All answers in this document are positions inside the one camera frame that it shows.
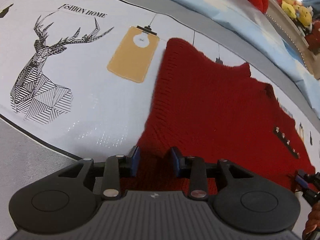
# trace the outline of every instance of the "deer illustration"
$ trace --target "deer illustration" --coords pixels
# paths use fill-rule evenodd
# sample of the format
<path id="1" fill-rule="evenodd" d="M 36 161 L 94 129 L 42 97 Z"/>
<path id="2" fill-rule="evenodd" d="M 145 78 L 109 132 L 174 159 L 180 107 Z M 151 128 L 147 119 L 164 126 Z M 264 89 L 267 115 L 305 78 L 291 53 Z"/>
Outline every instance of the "deer illustration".
<path id="1" fill-rule="evenodd" d="M 25 114 L 25 119 L 34 120 L 42 124 L 48 124 L 60 114 L 70 112 L 73 99 L 69 88 L 53 83 L 42 73 L 42 68 L 47 58 L 65 51 L 67 49 L 65 45 L 93 42 L 113 29 L 112 27 L 97 36 L 100 27 L 95 19 L 96 27 L 89 35 L 85 34 L 81 39 L 77 39 L 80 33 L 79 28 L 71 38 L 61 38 L 56 44 L 47 46 L 47 30 L 53 23 L 50 23 L 42 30 L 41 28 L 43 27 L 43 21 L 53 13 L 42 19 L 40 19 L 40 15 L 36 21 L 34 31 L 39 37 L 34 44 L 36 52 L 20 72 L 10 92 L 11 105 L 14 111 Z"/>

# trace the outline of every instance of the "light blue patterned cloth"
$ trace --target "light blue patterned cloth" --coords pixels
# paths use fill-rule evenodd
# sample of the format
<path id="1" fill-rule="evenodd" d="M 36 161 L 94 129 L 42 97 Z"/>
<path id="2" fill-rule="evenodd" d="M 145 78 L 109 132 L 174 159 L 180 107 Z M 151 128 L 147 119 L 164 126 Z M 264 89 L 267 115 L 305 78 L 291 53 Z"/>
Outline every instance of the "light blue patterned cloth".
<path id="1" fill-rule="evenodd" d="M 266 17 L 247 0 L 173 0 L 237 33 L 269 58 L 298 86 L 320 117 L 320 83 L 289 46 L 284 45 Z"/>

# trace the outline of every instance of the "antler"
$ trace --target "antler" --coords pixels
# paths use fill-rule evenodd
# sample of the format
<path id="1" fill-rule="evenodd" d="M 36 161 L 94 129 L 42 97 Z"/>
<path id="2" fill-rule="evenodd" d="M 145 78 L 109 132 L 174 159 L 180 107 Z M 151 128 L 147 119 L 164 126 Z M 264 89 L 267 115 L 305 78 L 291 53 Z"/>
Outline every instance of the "antler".
<path id="1" fill-rule="evenodd" d="M 67 45 L 67 44 L 93 42 L 93 41 L 96 41 L 97 39 L 100 39 L 101 37 L 103 37 L 104 35 L 109 33 L 114 28 L 114 27 L 112 27 L 109 30 L 107 30 L 106 32 L 104 32 L 103 34 L 96 36 L 97 33 L 100 31 L 100 27 L 97 22 L 97 19 L 94 18 L 94 20 L 95 20 L 96 27 L 89 35 L 85 34 L 81 39 L 77 39 L 77 37 L 80 33 L 80 28 L 79 28 L 71 38 L 66 37 L 64 40 L 61 38 L 60 41 L 58 41 L 56 44 L 50 46 L 50 48 L 56 49 L 56 48 L 59 48 L 61 46 Z"/>
<path id="2" fill-rule="evenodd" d="M 43 27 L 42 23 L 48 16 L 50 16 L 54 13 L 55 12 L 48 14 L 47 16 L 43 17 L 42 20 L 40 20 L 40 18 L 41 18 L 41 15 L 40 15 L 36 21 L 35 27 L 33 28 L 35 30 L 36 34 L 38 35 L 39 41 L 41 44 L 43 44 L 45 42 L 45 39 L 48 37 L 47 30 L 53 24 L 53 23 L 50 23 L 47 27 L 45 27 L 43 30 L 41 30 L 41 28 Z"/>

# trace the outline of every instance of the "red sweater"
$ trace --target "red sweater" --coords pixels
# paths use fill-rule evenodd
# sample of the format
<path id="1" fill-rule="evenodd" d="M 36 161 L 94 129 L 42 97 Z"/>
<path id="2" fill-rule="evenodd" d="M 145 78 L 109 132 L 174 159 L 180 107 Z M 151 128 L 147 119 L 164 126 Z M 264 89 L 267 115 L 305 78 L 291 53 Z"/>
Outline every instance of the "red sweater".
<path id="1" fill-rule="evenodd" d="M 248 63 L 223 66 L 186 41 L 170 39 L 138 141 L 138 175 L 123 179 L 122 186 L 186 191 L 188 180 L 174 178 L 166 156 L 172 146 L 184 156 L 200 156 L 208 163 L 228 159 L 289 189 L 296 170 L 314 173 L 295 121 L 279 107 L 272 86 L 250 76 Z M 274 134 L 275 127 L 285 133 L 299 159 Z M 215 193 L 212 179 L 209 189 Z"/>

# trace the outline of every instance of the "silver rivet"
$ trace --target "silver rivet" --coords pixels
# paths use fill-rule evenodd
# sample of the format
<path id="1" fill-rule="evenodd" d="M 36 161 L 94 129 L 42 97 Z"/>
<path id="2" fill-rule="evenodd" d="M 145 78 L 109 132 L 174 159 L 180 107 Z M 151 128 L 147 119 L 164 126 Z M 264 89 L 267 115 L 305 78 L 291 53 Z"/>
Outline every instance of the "silver rivet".
<path id="1" fill-rule="evenodd" d="M 207 193 L 203 190 L 200 189 L 196 189 L 191 191 L 191 196 L 195 197 L 195 198 L 203 198 L 207 195 Z"/>
<path id="2" fill-rule="evenodd" d="M 119 195 L 119 191 L 117 191 L 116 189 L 113 189 L 113 188 L 108 188 L 103 192 L 103 194 L 106 197 L 116 197 Z"/>

